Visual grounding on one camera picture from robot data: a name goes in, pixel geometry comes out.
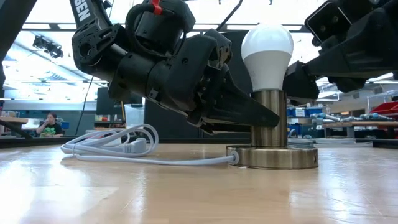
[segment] lamp base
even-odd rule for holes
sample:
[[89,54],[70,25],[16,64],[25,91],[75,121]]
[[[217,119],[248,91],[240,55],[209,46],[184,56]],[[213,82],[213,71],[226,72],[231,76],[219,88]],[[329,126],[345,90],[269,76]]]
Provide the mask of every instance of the lamp base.
[[318,167],[318,149],[314,147],[288,146],[286,148],[227,146],[226,154],[236,151],[237,163],[230,165],[257,169],[311,169]]

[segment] robotic arm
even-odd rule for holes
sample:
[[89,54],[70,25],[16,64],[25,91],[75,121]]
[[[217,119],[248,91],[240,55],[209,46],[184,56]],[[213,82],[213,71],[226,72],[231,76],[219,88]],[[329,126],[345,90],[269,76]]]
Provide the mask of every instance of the robotic arm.
[[130,9],[126,28],[109,21],[102,0],[70,3],[75,64],[109,81],[111,98],[132,91],[210,134],[277,126],[275,113],[234,84],[227,66],[231,41],[213,29],[185,37],[195,18],[183,1],[144,1]]
[[[233,83],[231,41],[215,30],[185,38],[195,18],[184,1],[145,0],[131,8],[126,27],[109,21],[102,0],[70,2],[78,27],[72,39],[76,66],[109,81],[110,97],[132,91],[208,133],[278,124],[276,114]],[[293,102],[317,99],[321,77],[349,92],[398,70],[397,12],[398,0],[325,2],[305,21],[313,45],[322,47],[320,56],[289,67],[287,96]]]
[[398,70],[397,0],[329,0],[305,25],[314,35],[312,44],[322,49],[317,58],[287,70],[284,89],[294,91],[294,98],[316,99],[314,83],[321,77],[347,93],[368,78]]

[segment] workbench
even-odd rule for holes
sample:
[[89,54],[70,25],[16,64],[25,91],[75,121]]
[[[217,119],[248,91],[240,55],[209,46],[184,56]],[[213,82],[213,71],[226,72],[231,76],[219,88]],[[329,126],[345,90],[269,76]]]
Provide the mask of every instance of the workbench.
[[[224,155],[161,144],[156,158]],[[319,149],[309,170],[78,161],[59,146],[0,150],[1,223],[398,223],[394,149]]]
[[14,117],[6,117],[6,116],[0,116],[0,120],[11,123],[20,129],[23,124],[26,124],[29,121],[27,118],[14,118]]
[[383,126],[387,128],[387,135],[394,138],[394,128],[398,128],[398,121],[349,121],[349,122],[335,122],[322,125],[325,129],[325,137],[329,136],[330,128],[346,128],[347,138],[355,138],[354,127],[362,126]]

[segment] white light bulb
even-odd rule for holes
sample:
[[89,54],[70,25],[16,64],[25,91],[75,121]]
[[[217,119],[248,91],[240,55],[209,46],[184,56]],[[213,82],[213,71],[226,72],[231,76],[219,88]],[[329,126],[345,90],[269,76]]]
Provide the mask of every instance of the white light bulb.
[[250,74],[253,92],[281,90],[294,42],[279,24],[259,24],[242,42],[242,59]]

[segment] person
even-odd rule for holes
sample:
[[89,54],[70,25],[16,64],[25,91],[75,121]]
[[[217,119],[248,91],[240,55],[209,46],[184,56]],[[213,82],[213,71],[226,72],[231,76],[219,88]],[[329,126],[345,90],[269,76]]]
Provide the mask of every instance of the person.
[[63,136],[62,128],[55,122],[57,115],[55,113],[49,113],[44,123],[36,129],[36,133],[40,137],[61,137]]

